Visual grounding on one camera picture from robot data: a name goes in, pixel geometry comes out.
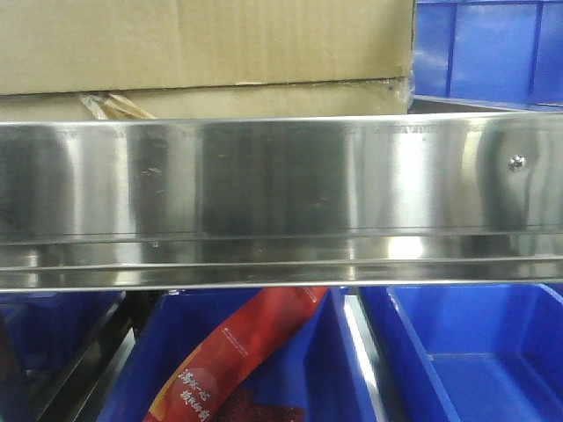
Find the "blue storage bin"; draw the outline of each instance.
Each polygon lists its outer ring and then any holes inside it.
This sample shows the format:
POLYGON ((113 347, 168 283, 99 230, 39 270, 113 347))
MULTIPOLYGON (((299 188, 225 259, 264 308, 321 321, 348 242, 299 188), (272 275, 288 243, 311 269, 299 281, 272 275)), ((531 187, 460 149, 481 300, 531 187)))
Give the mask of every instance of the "blue storage bin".
POLYGON ((414 422, 563 420, 563 300, 543 285, 364 288, 414 422))
MULTIPOLYGON (((183 359, 256 290, 161 298, 98 422, 141 422, 183 359)), ((305 409, 307 421, 375 421, 343 311, 333 289, 315 316, 243 384, 257 402, 305 409)))
POLYGON ((21 367, 30 369, 46 366, 48 350, 42 350, 42 333, 38 335, 38 326, 29 305, 0 304, 0 313, 21 367))
POLYGON ((563 102, 561 0, 419 0, 417 94, 563 102))
POLYGON ((4 318, 24 369, 60 369, 120 292, 2 294, 4 318))

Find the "red snack bag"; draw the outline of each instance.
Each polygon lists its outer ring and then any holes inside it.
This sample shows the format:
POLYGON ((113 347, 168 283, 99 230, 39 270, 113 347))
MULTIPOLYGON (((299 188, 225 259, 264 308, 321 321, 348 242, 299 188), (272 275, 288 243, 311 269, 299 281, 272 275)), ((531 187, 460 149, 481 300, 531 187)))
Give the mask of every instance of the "red snack bag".
POLYGON ((309 320, 326 287, 264 288, 215 328, 158 392, 144 422, 206 422, 309 320))

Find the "blue crate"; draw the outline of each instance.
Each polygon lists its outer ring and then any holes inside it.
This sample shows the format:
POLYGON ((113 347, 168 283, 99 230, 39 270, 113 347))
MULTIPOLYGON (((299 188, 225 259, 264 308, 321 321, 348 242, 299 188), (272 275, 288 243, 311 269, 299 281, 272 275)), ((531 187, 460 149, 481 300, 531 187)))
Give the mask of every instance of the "blue crate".
MULTIPOLYGON (((109 394, 98 422, 140 422, 183 359, 256 290, 164 296, 109 394)), ((304 408, 307 421, 376 420, 333 289, 316 315, 244 382, 257 402, 304 408)))
POLYGON ((419 0, 420 95, 563 102, 563 1, 419 0))
POLYGON ((364 288, 414 422, 563 420, 563 300, 542 285, 364 288))
POLYGON ((24 369, 60 369, 120 297, 120 292, 2 294, 0 310, 24 369))

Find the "stainless steel shelf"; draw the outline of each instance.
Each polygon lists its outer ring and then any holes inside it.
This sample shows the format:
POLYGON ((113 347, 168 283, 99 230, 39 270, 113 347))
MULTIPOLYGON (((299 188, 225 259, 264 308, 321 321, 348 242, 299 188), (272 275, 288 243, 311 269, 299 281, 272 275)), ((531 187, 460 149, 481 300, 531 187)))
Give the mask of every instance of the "stainless steel shelf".
POLYGON ((0 290, 559 280, 563 115, 0 125, 0 290))

